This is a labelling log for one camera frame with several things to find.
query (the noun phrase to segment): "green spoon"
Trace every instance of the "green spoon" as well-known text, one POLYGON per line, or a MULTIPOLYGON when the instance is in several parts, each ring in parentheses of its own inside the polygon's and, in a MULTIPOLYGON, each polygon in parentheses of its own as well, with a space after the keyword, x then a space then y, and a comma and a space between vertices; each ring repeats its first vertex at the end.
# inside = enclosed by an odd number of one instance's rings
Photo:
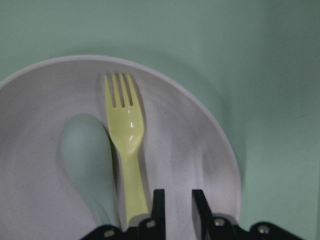
POLYGON ((98 119, 79 114, 61 135, 65 170, 100 225, 118 226, 114 203, 114 175, 108 135, 98 119))

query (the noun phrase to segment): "plate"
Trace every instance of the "plate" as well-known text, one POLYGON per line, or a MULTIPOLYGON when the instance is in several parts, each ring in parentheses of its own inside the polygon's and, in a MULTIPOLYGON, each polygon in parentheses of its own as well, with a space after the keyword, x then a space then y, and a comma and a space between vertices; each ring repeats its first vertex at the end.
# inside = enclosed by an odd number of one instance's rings
POLYGON ((58 142, 76 114, 107 126, 103 78, 119 72, 133 75, 143 101, 142 177, 149 199, 154 189, 165 189, 167 239, 195 239, 192 189, 204 191, 213 212, 239 218, 232 148, 199 100, 140 64, 76 55, 34 64, 0 83, 0 239, 77 240, 97 226, 64 171, 58 142))

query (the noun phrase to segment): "tabletop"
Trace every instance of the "tabletop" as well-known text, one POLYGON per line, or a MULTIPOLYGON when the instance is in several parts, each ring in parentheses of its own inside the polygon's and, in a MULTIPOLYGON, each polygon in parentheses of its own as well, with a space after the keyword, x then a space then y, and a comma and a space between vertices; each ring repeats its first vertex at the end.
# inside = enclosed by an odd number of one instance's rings
POLYGON ((105 55, 194 94, 226 133, 240 226, 269 221, 320 239, 320 2, 0 2, 0 81, 31 64, 105 55))

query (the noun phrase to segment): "fork handle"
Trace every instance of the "fork handle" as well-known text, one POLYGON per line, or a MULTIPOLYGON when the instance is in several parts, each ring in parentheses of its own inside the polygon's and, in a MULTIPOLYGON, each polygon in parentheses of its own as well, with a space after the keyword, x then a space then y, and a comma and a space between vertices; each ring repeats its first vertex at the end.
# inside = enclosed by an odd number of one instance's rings
POLYGON ((123 174, 126 223, 139 215, 148 214, 148 206, 139 167, 138 152, 120 155, 123 174))

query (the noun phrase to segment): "fork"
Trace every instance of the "fork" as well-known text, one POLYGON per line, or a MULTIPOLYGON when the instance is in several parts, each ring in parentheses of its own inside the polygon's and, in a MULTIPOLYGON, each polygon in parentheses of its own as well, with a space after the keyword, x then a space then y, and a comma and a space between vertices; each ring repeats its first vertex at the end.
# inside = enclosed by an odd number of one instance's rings
POLYGON ((109 77, 104 77, 106 113, 109 135, 120 155, 126 224, 129 226, 133 217, 149 213, 138 158, 145 128, 132 76, 118 73, 111 78, 113 93, 109 77))

